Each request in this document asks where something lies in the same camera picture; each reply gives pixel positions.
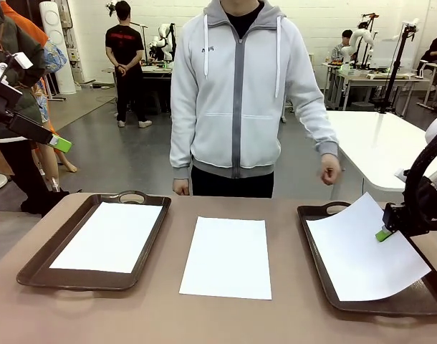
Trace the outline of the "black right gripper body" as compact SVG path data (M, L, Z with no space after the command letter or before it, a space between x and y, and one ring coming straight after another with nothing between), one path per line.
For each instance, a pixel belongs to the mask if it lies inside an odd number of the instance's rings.
M411 202L415 226L437 226L437 189L430 181L420 181Z

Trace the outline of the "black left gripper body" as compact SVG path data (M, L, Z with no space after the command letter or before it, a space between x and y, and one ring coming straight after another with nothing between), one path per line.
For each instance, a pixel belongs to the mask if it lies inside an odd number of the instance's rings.
M13 111L16 104L22 97L22 92L9 85L0 84L0 123L9 124L12 115L9 111Z

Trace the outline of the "person's left hand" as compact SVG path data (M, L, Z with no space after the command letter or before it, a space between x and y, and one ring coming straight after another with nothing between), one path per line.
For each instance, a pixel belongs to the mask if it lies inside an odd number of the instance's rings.
M334 185L342 173L340 161L337 156L332 154L322 155L321 167L320 178L323 184L327 186Z

